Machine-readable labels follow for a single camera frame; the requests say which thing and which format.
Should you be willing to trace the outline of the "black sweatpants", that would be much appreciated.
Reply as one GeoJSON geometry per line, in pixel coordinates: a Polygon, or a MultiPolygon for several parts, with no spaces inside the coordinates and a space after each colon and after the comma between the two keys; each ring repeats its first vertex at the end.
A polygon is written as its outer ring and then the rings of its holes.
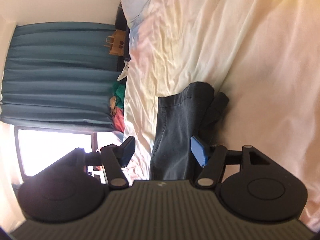
{"type": "Polygon", "coordinates": [[[213,144],[229,98],[205,82],[189,84],[180,93],[158,99],[150,179],[195,180],[202,168],[190,149],[191,137],[213,144]]]}

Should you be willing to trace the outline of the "pile of coloured clothes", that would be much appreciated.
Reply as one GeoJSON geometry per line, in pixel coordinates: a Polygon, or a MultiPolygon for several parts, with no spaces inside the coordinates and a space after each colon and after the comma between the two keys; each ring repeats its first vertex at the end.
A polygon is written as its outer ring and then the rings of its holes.
{"type": "Polygon", "coordinates": [[[124,98],[125,83],[117,81],[112,86],[112,97],[110,98],[110,113],[113,118],[113,124],[117,131],[124,133],[124,98]]]}

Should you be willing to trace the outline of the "teal curtain right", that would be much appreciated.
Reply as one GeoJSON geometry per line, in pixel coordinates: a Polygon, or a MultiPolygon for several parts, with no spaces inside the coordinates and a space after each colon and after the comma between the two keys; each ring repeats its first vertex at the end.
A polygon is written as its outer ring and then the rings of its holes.
{"type": "Polygon", "coordinates": [[[10,125],[110,132],[117,57],[104,46],[110,24],[53,22],[17,26],[1,91],[10,125]]]}

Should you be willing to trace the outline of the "brown paper bag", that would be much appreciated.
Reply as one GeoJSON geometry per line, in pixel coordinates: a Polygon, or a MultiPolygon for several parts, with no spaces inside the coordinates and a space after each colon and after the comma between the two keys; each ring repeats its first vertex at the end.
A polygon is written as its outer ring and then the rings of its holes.
{"type": "Polygon", "coordinates": [[[123,56],[125,47],[125,34],[123,30],[118,30],[108,36],[105,40],[104,46],[109,48],[109,54],[114,56],[123,56]]]}

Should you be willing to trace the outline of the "pastel bed sheet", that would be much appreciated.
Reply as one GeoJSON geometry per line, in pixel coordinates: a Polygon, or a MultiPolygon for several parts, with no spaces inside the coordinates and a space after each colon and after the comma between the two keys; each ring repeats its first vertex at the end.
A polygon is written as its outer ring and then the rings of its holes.
{"type": "Polygon", "coordinates": [[[130,31],[129,181],[149,178],[158,98],[195,81],[230,99],[217,142],[251,144],[308,189],[319,230],[319,0],[121,0],[130,31]]]}

